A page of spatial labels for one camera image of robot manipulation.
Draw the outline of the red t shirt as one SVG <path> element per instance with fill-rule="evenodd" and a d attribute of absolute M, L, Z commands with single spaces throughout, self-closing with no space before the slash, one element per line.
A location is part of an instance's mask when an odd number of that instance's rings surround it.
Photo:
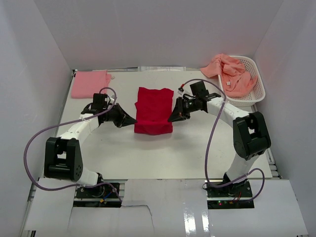
<path fill-rule="evenodd" d="M 172 112 L 174 92 L 168 88 L 147 89 L 139 87 L 134 132 L 146 135 L 163 135 L 173 132 L 168 121 Z"/>

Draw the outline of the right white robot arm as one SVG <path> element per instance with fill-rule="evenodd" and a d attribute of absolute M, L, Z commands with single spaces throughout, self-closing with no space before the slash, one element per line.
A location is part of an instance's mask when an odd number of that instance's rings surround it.
<path fill-rule="evenodd" d="M 183 86 L 178 89 L 179 97 L 168 118 L 169 122 L 188 120 L 191 113 L 203 111 L 216 116 L 209 141 L 212 140 L 218 121 L 223 121 L 233 130 L 235 157 L 230 168 L 225 172 L 221 184 L 213 184 L 206 178 L 207 187 L 223 189 L 223 192 L 234 197 L 241 191 L 241 186 L 255 170 L 252 168 L 256 159 L 271 146 L 271 139 L 265 118 L 260 112 L 247 112 L 227 102 L 225 93 L 210 93 L 205 79 L 191 79 L 191 93 Z"/>

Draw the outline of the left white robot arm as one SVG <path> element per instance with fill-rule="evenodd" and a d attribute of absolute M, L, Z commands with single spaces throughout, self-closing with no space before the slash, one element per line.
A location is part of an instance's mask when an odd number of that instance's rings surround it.
<path fill-rule="evenodd" d="M 137 120 L 107 94 L 95 93 L 92 103 L 84 107 L 78 122 L 59 137 L 50 137 L 46 141 L 45 177 L 87 186 L 93 197 L 101 196 L 104 192 L 101 174 L 84 167 L 81 145 L 104 122 L 113 122 L 117 128 L 122 128 L 136 124 Z"/>

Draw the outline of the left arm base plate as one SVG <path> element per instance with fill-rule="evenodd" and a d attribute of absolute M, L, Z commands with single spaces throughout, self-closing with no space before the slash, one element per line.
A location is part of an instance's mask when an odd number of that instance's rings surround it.
<path fill-rule="evenodd" d="M 91 207 L 91 208 L 120 208 L 120 197 L 123 197 L 122 184 L 119 182 L 112 182 L 109 185 L 103 185 L 93 189 L 80 187 L 76 189 L 73 207 Z"/>

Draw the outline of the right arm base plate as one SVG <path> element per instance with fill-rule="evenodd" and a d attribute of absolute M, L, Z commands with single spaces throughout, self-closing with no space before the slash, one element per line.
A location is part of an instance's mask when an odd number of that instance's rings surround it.
<path fill-rule="evenodd" d="M 249 181 L 232 189 L 230 186 L 213 188 L 207 183 L 204 183 L 202 188 L 207 193 L 207 207 L 209 210 L 253 209 L 255 207 L 253 201 L 247 201 L 253 197 Z"/>

